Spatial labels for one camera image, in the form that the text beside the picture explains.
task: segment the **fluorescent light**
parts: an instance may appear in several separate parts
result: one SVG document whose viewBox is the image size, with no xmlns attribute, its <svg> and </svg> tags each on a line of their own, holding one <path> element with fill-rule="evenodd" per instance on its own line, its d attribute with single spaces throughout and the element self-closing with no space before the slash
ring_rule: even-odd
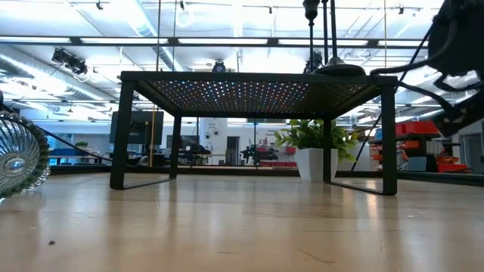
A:
<svg viewBox="0 0 484 272">
<path fill-rule="evenodd" d="M 410 107 L 442 107 L 438 104 L 410 104 Z"/>
<path fill-rule="evenodd" d="M 418 46 L 420 45 L 420 41 L 386 41 L 387 46 Z M 379 41 L 378 46 L 385 46 L 385 41 Z M 424 42 L 423 43 L 424 47 L 429 46 L 429 42 Z"/>
<path fill-rule="evenodd" d="M 178 39 L 181 44 L 267 45 L 267 39 Z"/>
<path fill-rule="evenodd" d="M 435 92 L 435 94 L 437 94 L 437 95 L 442 95 L 442 94 L 444 94 L 444 93 L 445 93 L 444 91 L 436 91 L 436 92 Z M 412 102 L 410 102 L 410 104 L 421 104 L 421 103 L 423 103 L 423 102 L 427 102 L 427 101 L 430 101 L 430 100 L 432 100 L 432 99 L 433 99 L 433 98 L 431 98 L 431 97 L 424 96 L 424 97 L 420 97 L 420 98 L 418 98 L 418 99 L 416 99 L 416 100 L 413 100 Z"/>
<path fill-rule="evenodd" d="M 415 116 L 399 116 L 395 118 L 395 122 L 403 122 L 414 118 Z"/>
<path fill-rule="evenodd" d="M 154 38 L 81 38 L 82 43 L 86 44 L 156 44 L 157 39 Z M 168 39 L 160 39 L 160 44 L 167 44 Z"/>
<path fill-rule="evenodd" d="M 337 45 L 340 46 L 365 46 L 368 44 L 366 40 L 337 40 Z M 314 45 L 324 45 L 324 40 L 313 40 Z M 309 45 L 309 39 L 280 39 L 279 45 Z"/>
<path fill-rule="evenodd" d="M 42 42 L 42 43 L 71 43 L 69 38 L 55 37 L 0 37 L 0 42 Z"/>
<path fill-rule="evenodd" d="M 361 118 L 360 120 L 358 120 L 358 124 L 359 123 L 366 123 L 366 122 L 371 122 L 371 121 L 374 121 L 376 120 L 377 118 L 375 118 L 374 116 L 368 116 L 368 117 L 364 117 L 364 118 Z"/>
<path fill-rule="evenodd" d="M 422 114 L 420 117 L 432 116 L 432 115 L 434 115 L 436 113 L 440 113 L 441 111 L 443 111 L 443 110 L 434 110 L 434 111 L 431 111 L 429 113 Z"/>
</svg>

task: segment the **perforated table top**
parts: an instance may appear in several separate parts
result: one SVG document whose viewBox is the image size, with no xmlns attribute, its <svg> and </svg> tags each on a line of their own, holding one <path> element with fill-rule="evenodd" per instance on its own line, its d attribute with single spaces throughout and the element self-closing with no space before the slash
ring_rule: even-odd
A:
<svg viewBox="0 0 484 272">
<path fill-rule="evenodd" d="M 121 80 L 172 115 L 287 119 L 334 119 L 397 83 L 394 76 L 192 72 L 122 72 Z"/>
</svg>

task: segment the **white planter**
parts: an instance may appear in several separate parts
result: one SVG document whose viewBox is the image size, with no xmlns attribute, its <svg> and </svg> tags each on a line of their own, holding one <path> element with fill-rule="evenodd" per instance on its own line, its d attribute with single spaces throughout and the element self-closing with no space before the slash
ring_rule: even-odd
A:
<svg viewBox="0 0 484 272">
<path fill-rule="evenodd" d="M 304 181 L 323 181 L 323 149 L 298 149 L 294 159 L 297 163 L 299 175 Z M 331 150 L 331 180 L 336 176 L 338 167 L 338 150 Z"/>
</svg>

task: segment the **black cable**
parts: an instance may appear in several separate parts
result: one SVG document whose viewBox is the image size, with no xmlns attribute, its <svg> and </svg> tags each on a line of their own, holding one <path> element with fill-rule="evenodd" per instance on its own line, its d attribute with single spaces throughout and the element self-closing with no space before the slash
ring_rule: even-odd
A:
<svg viewBox="0 0 484 272">
<path fill-rule="evenodd" d="M 310 62 L 310 66 L 309 66 L 309 72 L 312 73 L 312 71 L 314 70 L 314 56 L 313 56 L 313 48 L 314 48 L 314 45 L 313 45 L 313 41 L 312 41 L 312 31 L 313 31 L 313 26 L 315 24 L 310 21 L 309 22 L 309 62 Z"/>
<path fill-rule="evenodd" d="M 433 93 L 433 92 L 428 91 L 428 90 L 424 90 L 424 89 L 417 87 L 417 86 L 406 84 L 404 82 L 400 82 L 399 85 L 404 87 L 404 88 L 407 88 L 410 91 L 415 91 L 419 94 L 423 94 L 423 95 L 426 95 L 428 97 L 431 97 L 432 99 L 437 101 L 437 103 L 439 103 L 440 106 L 442 106 L 442 108 L 444 110 L 452 110 L 454 108 L 449 102 L 447 102 L 447 100 L 445 100 L 441 96 L 437 95 L 436 93 Z"/>
<path fill-rule="evenodd" d="M 429 35 L 430 35 L 430 29 L 427 30 L 427 34 L 425 34 L 425 36 L 423 37 L 422 41 L 418 45 L 417 50 L 415 50 L 415 53 L 412 56 L 412 58 L 410 59 L 410 62 L 408 64 L 412 64 L 417 59 L 417 56 L 420 53 L 420 50 L 422 50 L 422 47 L 424 46 L 425 41 L 429 38 Z M 403 82 L 403 79 L 405 79 L 405 77 L 407 76 L 407 74 L 408 74 L 408 70 L 403 72 L 403 74 L 400 76 L 399 83 Z M 356 161 L 353 163 L 353 166 L 351 167 L 351 171 L 354 171 L 355 170 L 356 163 L 358 163 L 358 160 L 359 160 L 359 158 L 361 156 L 361 152 L 363 152 L 363 148 L 365 148 L 365 144 L 368 142 L 368 140 L 370 138 L 371 132 L 375 129 L 375 127 L 377 126 L 378 122 L 380 122 L 381 116 L 382 115 L 380 113 L 380 115 L 378 116 L 378 118 L 375 121 L 375 123 L 373 124 L 373 126 L 371 126 L 370 132 L 368 133 L 368 135 L 366 135 L 365 140 L 363 141 L 363 144 L 361 145 L 360 150 L 358 151 L 358 155 L 356 156 Z"/>
<path fill-rule="evenodd" d="M 9 113 L 15 113 L 15 112 L 14 112 L 14 111 L 13 111 L 11 108 L 9 108 L 9 107 L 7 107 L 7 106 L 3 106 L 3 104 L 2 104 L 2 108 L 3 108 L 3 110 L 5 110 L 6 112 L 9 112 Z M 74 149 L 76 149 L 76 150 L 79 150 L 79 151 L 81 151 L 81 152 L 83 152 L 83 153 L 86 153 L 86 154 L 88 154 L 88 155 L 90 155 L 90 156 L 93 156 L 93 157 L 95 157 L 95 158 L 97 158 L 97 159 L 106 160 L 106 161 L 108 161 L 108 162 L 112 162 L 112 161 L 113 161 L 112 159 L 104 158 L 104 157 L 101 157 L 101 156 L 95 155 L 95 154 L 93 154 L 93 153 L 90 153 L 90 152 L 88 152 L 88 151 L 85 151 L 85 150 L 84 150 L 84 149 L 82 149 L 82 148 L 76 147 L 75 145 L 71 144 L 70 142 L 65 141 L 63 138 L 60 138 L 60 137 L 58 137 L 57 135 L 55 135 L 55 134 L 53 134 L 53 133 L 51 133 L 51 132 L 49 132 L 49 131 L 46 131 L 45 129 L 43 129 L 43 128 L 41 128 L 41 127 L 39 127 L 39 129 L 40 129 L 40 130 L 42 130 L 42 131 L 43 131 L 43 132 L 44 132 L 46 135 L 53 137 L 54 139 L 56 139 L 56 140 L 58 140 L 58 141 L 62 142 L 63 144 L 66 144 L 68 147 L 72 147 L 72 148 L 74 148 Z"/>
<path fill-rule="evenodd" d="M 337 31 L 336 31 L 336 4 L 334 3 L 334 0 L 331 0 L 331 41 L 332 41 L 332 46 L 333 46 L 333 57 L 338 57 L 338 47 L 336 44 L 337 40 Z"/>
<path fill-rule="evenodd" d="M 453 19 L 450 22 L 450 27 L 449 27 L 449 30 L 448 30 L 448 36 L 447 36 L 447 40 L 445 41 L 444 46 L 442 46 L 442 48 L 440 48 L 440 50 L 437 53 L 435 53 L 432 57 L 430 57 L 426 60 L 423 60 L 419 63 L 410 63 L 410 64 L 407 64 L 407 65 L 404 65 L 404 66 L 398 66 L 398 67 L 392 67 L 392 68 L 375 69 L 375 70 L 370 72 L 370 76 L 384 74 L 384 73 L 401 73 L 401 72 L 421 68 L 423 66 L 426 66 L 429 63 L 437 61 L 450 48 L 452 42 L 455 39 L 457 31 L 458 31 L 458 21 L 456 19 Z"/>
<path fill-rule="evenodd" d="M 323 31 L 324 31 L 324 65 L 329 61 L 329 53 L 327 50 L 327 0 L 323 2 Z"/>
</svg>

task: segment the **table leg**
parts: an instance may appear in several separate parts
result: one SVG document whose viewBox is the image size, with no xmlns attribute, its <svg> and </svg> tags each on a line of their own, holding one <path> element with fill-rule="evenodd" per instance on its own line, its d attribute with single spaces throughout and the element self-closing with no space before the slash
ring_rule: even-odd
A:
<svg viewBox="0 0 484 272">
<path fill-rule="evenodd" d="M 383 195 L 395 196 L 396 178 L 396 134 L 395 134 L 395 88 L 385 87 L 381 94 L 383 135 Z"/>
<path fill-rule="evenodd" d="M 122 83 L 121 96 L 119 98 L 118 120 L 116 123 L 116 134 L 114 138 L 113 165 L 111 166 L 111 189 L 125 189 L 124 173 L 126 171 L 129 124 L 131 122 L 131 108 L 133 103 L 134 91 L 134 82 Z"/>
<path fill-rule="evenodd" d="M 178 171 L 178 152 L 180 149 L 180 132 L 182 129 L 182 117 L 175 116 L 172 137 L 172 158 L 170 160 L 169 178 L 176 178 Z"/>
<path fill-rule="evenodd" d="M 325 119 L 323 124 L 323 181 L 331 182 L 331 119 Z"/>
</svg>

